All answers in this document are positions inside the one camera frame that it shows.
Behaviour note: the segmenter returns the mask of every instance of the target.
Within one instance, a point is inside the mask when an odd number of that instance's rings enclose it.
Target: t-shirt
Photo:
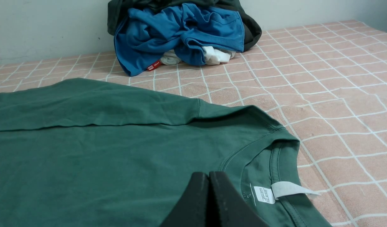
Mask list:
[[[158,226],[193,172],[225,171],[270,226],[329,226],[299,184],[299,141],[255,106],[88,79],[0,93],[0,226]]]

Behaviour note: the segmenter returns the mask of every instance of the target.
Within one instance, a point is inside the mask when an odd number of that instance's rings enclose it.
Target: bed sheet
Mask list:
[[[387,33],[356,20],[264,32],[228,64],[127,77],[114,52],[0,66],[0,92],[87,78],[256,105],[301,140],[303,186],[333,226],[387,226]]]

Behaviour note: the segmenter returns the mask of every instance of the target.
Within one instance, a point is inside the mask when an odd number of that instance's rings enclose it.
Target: crumpled fabric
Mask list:
[[[236,11],[186,3],[158,14],[150,9],[128,13],[115,34],[115,51],[130,76],[142,73],[172,49],[193,66],[205,65],[203,46],[244,50],[244,26]]]

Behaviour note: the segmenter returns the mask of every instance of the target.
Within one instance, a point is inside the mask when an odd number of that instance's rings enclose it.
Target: wall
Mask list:
[[[0,64],[113,50],[109,0],[0,0]],[[387,31],[387,0],[241,0],[265,30],[358,19]]]

